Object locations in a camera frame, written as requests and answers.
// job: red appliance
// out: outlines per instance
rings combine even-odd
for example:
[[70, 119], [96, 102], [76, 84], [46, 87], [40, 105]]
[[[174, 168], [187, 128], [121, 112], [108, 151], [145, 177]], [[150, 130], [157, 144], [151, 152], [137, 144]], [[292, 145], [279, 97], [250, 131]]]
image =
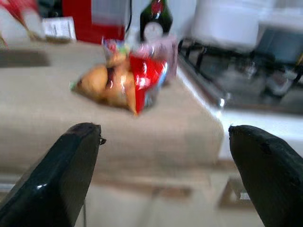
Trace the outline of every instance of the red appliance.
[[101, 44], [102, 38], [124, 40], [125, 0], [63, 0], [63, 15], [73, 17], [77, 40]]

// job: snack bag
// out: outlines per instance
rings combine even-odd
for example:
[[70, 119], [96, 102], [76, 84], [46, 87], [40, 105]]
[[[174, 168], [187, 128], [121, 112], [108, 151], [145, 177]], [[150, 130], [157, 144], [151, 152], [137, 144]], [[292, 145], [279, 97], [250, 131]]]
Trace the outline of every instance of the snack bag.
[[166, 80], [176, 77], [178, 64], [178, 42], [175, 36], [169, 35], [158, 41], [142, 44], [135, 51], [144, 58], [166, 61], [168, 72]]
[[126, 60], [130, 48], [124, 41], [115, 39], [102, 39], [102, 46], [107, 59], [107, 66], [112, 67]]
[[99, 103], [128, 108], [137, 115], [155, 101], [167, 68], [165, 61], [131, 55], [112, 67], [97, 65], [72, 84], [71, 90]]
[[167, 76], [168, 64], [166, 61], [130, 55], [130, 66], [135, 81], [136, 112], [140, 113], [156, 101], [158, 91]]

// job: stove burner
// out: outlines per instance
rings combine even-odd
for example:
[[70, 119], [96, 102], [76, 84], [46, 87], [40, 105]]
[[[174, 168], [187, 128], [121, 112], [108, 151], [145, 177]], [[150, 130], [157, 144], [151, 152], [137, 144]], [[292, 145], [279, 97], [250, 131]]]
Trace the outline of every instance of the stove burner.
[[206, 46], [190, 38], [181, 40], [178, 52], [179, 62], [210, 104], [303, 114], [303, 90], [298, 84], [302, 64], [277, 62], [266, 53]]

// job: beige countertop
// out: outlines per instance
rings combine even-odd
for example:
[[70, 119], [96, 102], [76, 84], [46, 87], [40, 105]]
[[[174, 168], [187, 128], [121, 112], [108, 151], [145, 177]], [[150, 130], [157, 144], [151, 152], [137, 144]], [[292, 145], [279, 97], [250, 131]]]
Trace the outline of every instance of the beige countertop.
[[100, 124], [107, 139], [99, 151], [98, 172], [165, 174], [176, 167], [199, 167], [217, 160], [221, 123], [178, 79], [163, 88], [153, 108], [134, 117], [69, 90], [71, 81], [104, 62], [99, 46], [34, 44], [25, 49], [38, 54], [23, 61], [35, 65], [45, 58], [47, 64], [0, 68], [0, 171], [23, 172], [79, 122]]

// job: power cord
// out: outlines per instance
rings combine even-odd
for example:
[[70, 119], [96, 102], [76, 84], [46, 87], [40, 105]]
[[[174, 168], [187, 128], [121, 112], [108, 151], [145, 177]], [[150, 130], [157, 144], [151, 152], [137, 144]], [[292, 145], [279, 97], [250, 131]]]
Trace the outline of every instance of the power cord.
[[129, 22], [125, 33], [127, 33], [129, 28], [131, 27], [132, 19], [133, 19], [133, 0], [129, 0]]

